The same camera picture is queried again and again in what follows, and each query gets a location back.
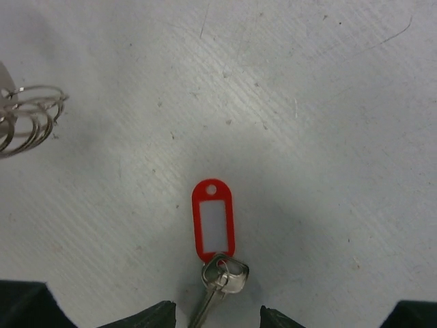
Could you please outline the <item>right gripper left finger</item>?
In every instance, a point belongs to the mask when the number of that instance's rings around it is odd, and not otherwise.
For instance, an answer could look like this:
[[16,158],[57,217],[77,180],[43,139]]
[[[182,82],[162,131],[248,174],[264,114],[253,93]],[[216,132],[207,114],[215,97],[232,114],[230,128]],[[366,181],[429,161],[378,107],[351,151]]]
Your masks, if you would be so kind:
[[[93,327],[175,327],[176,303],[159,301],[123,317],[110,314],[101,305],[91,311],[102,315]],[[78,327],[79,321],[64,310],[45,282],[1,280],[2,327]]]

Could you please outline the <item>red handled metal keyring holder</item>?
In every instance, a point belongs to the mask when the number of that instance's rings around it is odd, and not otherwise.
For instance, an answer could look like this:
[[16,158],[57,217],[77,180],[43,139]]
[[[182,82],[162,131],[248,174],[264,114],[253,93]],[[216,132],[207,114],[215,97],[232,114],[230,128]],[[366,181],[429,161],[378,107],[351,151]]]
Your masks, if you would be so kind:
[[48,139],[68,99],[53,85],[16,86],[1,64],[1,158],[32,150]]

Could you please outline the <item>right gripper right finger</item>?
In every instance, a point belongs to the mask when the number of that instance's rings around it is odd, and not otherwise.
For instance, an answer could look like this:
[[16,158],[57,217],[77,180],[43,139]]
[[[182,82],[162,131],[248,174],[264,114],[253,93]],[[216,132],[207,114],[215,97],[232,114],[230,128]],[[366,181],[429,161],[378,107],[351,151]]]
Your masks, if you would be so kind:
[[274,308],[261,306],[260,327],[435,327],[436,302],[401,300],[383,316],[359,310],[344,312],[345,318],[334,318],[335,313],[317,311],[319,318],[294,320]]

